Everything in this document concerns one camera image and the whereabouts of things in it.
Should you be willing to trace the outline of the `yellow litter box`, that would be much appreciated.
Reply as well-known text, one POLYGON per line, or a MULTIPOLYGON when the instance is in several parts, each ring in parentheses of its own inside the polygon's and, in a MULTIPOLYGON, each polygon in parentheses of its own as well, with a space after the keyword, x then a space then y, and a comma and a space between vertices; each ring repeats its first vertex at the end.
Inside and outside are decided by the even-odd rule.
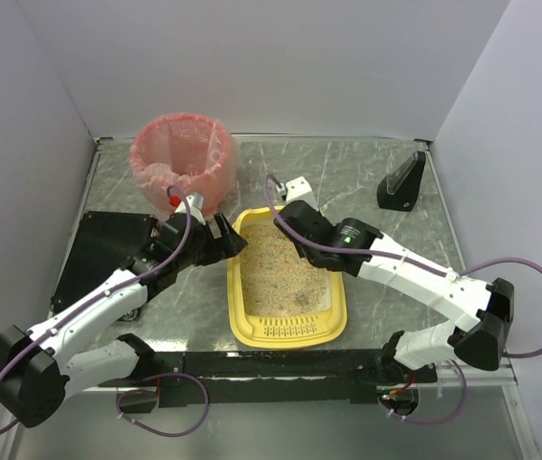
POLYGON ((347 326, 343 277, 310 265, 273 223, 267 208, 243 211, 233 228, 247 247, 227 263, 231 330, 244 345, 270 350, 330 342, 347 326), (304 293, 310 304, 294 297, 304 293))

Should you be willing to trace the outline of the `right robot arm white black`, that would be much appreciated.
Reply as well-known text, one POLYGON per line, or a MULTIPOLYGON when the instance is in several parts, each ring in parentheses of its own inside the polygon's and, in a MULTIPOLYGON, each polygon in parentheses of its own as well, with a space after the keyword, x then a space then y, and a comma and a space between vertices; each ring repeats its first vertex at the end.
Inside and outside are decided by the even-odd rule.
POLYGON ((444 317, 433 327, 394 333, 387 345, 394 361, 411 370, 447 359, 499 368, 514 313, 509 281, 461 275, 357 218, 333 224, 302 200, 283 207, 275 224, 311 265, 392 288, 444 317))

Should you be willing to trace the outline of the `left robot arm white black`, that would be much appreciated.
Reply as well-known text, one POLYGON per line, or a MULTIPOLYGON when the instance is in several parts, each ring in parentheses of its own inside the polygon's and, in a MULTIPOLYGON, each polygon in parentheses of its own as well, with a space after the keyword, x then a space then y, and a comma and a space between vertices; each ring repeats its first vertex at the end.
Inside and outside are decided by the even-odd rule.
POLYGON ((155 352, 132 333, 103 348, 83 348, 171 287, 181 271, 231 259, 246 247, 223 215, 214 221, 217 235, 205 220, 174 214, 152 227, 135 252, 71 307, 26 331, 11 326, 0 334, 0 403, 17 422, 38 426, 68 398, 107 381, 152 378, 155 352))

